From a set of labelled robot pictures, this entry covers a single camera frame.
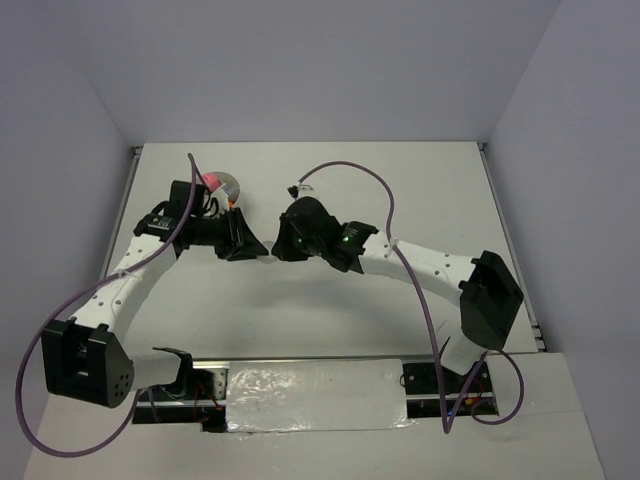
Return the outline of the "pink marker pack bottle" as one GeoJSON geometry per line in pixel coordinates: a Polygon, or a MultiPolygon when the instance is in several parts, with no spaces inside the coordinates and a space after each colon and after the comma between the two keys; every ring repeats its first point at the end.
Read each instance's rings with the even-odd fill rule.
{"type": "Polygon", "coordinates": [[[217,190],[222,185],[222,181],[213,172],[203,174],[201,176],[201,181],[211,191],[217,190]]]}

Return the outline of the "clear tape roll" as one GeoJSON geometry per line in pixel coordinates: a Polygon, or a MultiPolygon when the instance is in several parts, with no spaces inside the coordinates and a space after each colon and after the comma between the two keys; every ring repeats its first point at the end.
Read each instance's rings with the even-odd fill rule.
{"type": "Polygon", "coordinates": [[[260,255],[257,260],[262,264],[272,264],[277,261],[277,258],[272,254],[272,249],[274,246],[273,241],[265,241],[264,248],[266,251],[265,255],[260,255]]]}

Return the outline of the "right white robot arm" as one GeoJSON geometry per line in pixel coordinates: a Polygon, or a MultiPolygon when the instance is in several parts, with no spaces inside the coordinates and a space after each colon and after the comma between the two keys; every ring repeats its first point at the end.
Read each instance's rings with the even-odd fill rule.
{"type": "Polygon", "coordinates": [[[502,257],[451,255],[392,238],[357,221],[340,223],[313,197],[280,215],[272,254],[281,261],[319,257],[340,272],[378,275],[417,284],[459,308],[460,326],[446,341],[436,383],[457,391],[480,357],[504,348],[524,294],[502,257]]]}

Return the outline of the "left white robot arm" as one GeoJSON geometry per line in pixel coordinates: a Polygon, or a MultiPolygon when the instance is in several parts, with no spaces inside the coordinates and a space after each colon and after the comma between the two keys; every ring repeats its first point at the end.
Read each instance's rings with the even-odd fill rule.
{"type": "Polygon", "coordinates": [[[190,353],[155,346],[129,354],[123,342],[155,284],[190,247],[210,247],[229,262],[268,253],[236,205],[238,181],[224,172],[204,179],[196,185],[173,181],[169,198],[137,223],[105,284],[68,320],[47,323],[41,346],[50,393],[115,408],[138,389],[160,386],[175,399],[193,392],[190,353]]]}

